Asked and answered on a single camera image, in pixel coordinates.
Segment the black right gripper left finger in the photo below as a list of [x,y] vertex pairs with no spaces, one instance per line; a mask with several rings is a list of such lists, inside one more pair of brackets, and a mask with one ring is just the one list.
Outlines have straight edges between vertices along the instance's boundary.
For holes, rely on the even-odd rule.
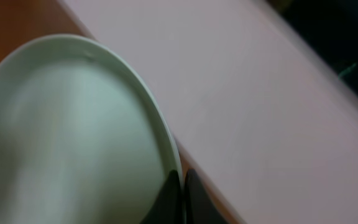
[[180,178],[171,170],[164,185],[141,224],[182,224],[183,202]]

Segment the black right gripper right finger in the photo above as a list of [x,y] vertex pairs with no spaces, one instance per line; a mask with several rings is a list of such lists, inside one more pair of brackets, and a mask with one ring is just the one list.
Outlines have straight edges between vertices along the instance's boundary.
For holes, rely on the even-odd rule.
[[194,169],[186,173],[185,204],[187,224],[228,224],[214,206]]

